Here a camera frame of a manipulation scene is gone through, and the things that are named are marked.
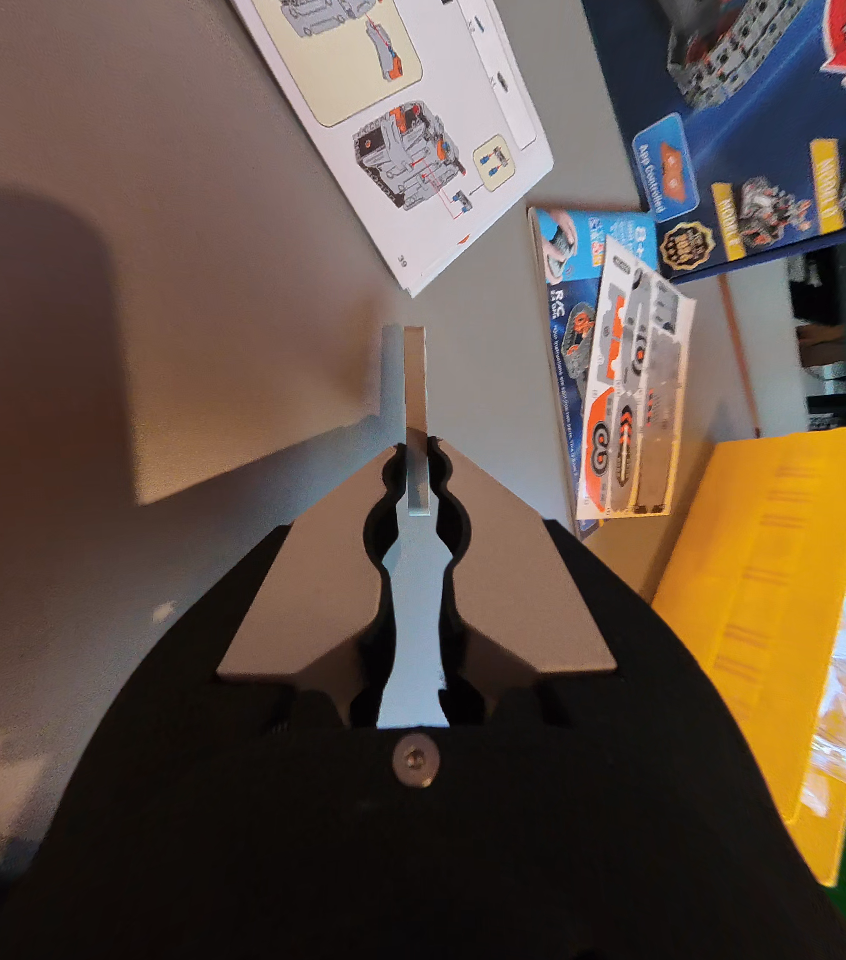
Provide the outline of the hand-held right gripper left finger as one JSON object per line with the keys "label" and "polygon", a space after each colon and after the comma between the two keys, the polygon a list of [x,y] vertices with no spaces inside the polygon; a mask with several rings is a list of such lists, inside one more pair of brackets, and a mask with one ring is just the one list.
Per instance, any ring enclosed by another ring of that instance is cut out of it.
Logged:
{"label": "hand-held right gripper left finger", "polygon": [[374,726],[395,653],[382,558],[398,536],[403,447],[385,448],[291,523],[216,669],[232,683],[317,691]]}

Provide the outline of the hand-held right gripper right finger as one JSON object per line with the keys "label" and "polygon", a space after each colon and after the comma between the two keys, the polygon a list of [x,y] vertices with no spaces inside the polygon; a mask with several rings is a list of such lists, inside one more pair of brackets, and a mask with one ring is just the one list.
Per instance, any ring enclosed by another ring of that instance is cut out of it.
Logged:
{"label": "hand-held right gripper right finger", "polygon": [[437,535],[451,556],[439,612],[450,724],[482,724],[513,690],[618,668],[546,520],[441,438],[429,438]]}

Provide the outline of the light grey perforated beam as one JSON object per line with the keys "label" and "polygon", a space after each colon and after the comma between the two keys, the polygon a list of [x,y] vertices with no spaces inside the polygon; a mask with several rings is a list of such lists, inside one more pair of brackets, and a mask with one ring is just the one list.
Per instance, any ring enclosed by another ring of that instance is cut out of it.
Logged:
{"label": "light grey perforated beam", "polygon": [[430,516],[427,336],[404,327],[405,465],[408,514]]}

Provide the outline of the grey desk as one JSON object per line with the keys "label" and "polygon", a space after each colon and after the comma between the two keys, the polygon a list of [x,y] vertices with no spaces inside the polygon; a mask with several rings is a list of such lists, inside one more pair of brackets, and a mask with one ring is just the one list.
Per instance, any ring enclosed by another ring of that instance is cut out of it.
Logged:
{"label": "grey desk", "polygon": [[141,658],[429,430],[566,522],[525,204],[410,297],[228,2],[0,2],[0,877]]}

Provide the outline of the yellow plastic bin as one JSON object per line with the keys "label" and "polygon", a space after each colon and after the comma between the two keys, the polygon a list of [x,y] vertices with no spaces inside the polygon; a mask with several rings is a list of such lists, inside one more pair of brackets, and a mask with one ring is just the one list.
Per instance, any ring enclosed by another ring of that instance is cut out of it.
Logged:
{"label": "yellow plastic bin", "polygon": [[845,595],[846,427],[719,443],[652,606],[733,714],[826,887],[846,784],[811,774],[811,757]]}

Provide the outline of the printed sticker sheet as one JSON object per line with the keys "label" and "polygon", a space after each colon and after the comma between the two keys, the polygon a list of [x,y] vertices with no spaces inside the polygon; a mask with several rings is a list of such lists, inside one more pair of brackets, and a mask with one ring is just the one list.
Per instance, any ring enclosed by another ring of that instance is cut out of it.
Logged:
{"label": "printed sticker sheet", "polygon": [[695,308],[694,298],[607,239],[583,394],[578,522],[671,512]]}

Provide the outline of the wooden stick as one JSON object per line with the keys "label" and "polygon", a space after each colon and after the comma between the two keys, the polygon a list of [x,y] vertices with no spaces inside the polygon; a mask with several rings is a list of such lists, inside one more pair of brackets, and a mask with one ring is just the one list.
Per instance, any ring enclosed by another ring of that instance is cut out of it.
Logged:
{"label": "wooden stick", "polygon": [[725,273],[722,273],[717,277],[717,284],[726,317],[730,341],[741,378],[742,390],[744,392],[748,413],[752,421],[753,434],[755,438],[759,439],[763,436],[761,416],[756,400],[756,394],[754,391],[744,343],[742,341],[741,327],[732,296],[731,286]]}

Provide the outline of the white instruction booklet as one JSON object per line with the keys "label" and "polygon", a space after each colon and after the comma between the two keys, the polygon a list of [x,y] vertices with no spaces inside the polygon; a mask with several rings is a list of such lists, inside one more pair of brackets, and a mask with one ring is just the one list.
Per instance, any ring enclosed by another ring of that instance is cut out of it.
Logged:
{"label": "white instruction booklet", "polygon": [[553,167],[495,2],[232,2],[416,297]]}

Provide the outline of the dark blue robot kit box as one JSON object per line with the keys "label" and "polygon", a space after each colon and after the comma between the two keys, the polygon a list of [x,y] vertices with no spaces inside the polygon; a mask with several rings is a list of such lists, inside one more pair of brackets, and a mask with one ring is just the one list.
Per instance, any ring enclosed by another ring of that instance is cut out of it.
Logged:
{"label": "dark blue robot kit box", "polygon": [[582,6],[667,278],[846,242],[846,1]]}

